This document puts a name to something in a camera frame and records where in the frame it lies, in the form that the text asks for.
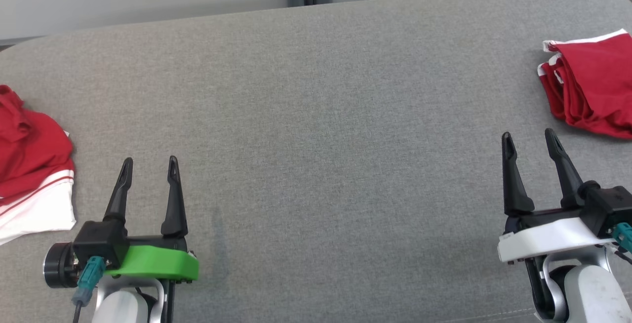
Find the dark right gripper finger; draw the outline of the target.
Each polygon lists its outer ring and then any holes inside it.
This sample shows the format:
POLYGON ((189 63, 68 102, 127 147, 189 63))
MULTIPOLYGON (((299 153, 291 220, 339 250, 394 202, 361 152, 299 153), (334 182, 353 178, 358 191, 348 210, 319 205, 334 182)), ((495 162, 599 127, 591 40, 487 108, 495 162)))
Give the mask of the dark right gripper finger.
POLYGON ((526 194, 524 184, 517 167, 517 150, 510 132, 501 137, 503 148, 503 195, 504 214, 516 217, 535 210, 533 200, 526 194))
POLYGON ((562 190, 560 206, 564 209, 583 207, 584 199, 580 197, 578 192, 583 180, 578 174, 575 165, 553 129, 547 128, 545 130, 545 139, 549 156, 555 163, 562 190))

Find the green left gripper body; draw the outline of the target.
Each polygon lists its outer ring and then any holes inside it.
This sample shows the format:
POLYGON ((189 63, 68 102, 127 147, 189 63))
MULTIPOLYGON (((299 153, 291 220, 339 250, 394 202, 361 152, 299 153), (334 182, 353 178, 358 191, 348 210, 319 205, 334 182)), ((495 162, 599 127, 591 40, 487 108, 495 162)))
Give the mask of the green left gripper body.
POLYGON ((149 278, 154 280, 192 282, 199 278, 199 261, 196 256, 183 250, 183 241, 163 242, 159 236, 137 237, 132 241, 121 267, 106 269, 103 265, 79 266, 73 253, 72 242, 53 244, 43 260, 43 277, 51 288, 74 288, 82 285, 81 277, 88 270, 88 282, 97 286, 106 277, 149 278))

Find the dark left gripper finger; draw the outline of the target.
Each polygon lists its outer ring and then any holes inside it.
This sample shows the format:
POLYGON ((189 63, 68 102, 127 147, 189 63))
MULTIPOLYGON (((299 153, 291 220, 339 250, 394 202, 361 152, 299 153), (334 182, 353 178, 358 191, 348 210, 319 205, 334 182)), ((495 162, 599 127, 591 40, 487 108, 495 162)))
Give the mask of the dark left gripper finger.
POLYGON ((180 167, 176 156, 169 157, 167 181, 169 184, 167 210, 160 233, 164 238, 184 238, 188 233, 188 222, 180 167))
POLYGON ((119 220, 125 223, 128 190, 131 188, 133 176, 133 159, 125 158, 109 200, 104 221, 119 220))

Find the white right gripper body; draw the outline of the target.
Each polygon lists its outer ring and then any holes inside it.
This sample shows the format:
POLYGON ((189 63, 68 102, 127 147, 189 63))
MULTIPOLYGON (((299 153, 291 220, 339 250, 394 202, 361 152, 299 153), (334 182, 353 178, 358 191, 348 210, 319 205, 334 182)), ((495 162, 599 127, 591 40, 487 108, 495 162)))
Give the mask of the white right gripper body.
POLYGON ((614 242, 608 234, 595 234, 580 217, 582 212, 580 208, 505 210, 504 233, 497 245, 499 259, 512 262, 614 242))

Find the red white basketball jersey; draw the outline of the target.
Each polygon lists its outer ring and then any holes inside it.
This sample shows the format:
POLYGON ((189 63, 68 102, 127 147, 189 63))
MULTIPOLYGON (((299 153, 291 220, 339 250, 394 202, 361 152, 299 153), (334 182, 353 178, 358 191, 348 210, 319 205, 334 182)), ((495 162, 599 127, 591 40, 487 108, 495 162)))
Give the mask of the red white basketball jersey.
POLYGON ((0 245, 76 224, 69 134, 0 85, 0 245))

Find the red shorts white trim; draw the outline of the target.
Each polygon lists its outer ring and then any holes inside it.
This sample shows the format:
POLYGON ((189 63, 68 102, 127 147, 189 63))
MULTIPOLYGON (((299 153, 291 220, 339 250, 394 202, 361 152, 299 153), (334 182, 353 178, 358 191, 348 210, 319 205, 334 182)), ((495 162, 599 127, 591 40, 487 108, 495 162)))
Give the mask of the red shorts white trim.
POLYGON ((571 127, 632 140, 632 35, 543 41, 537 67, 550 112, 571 127))

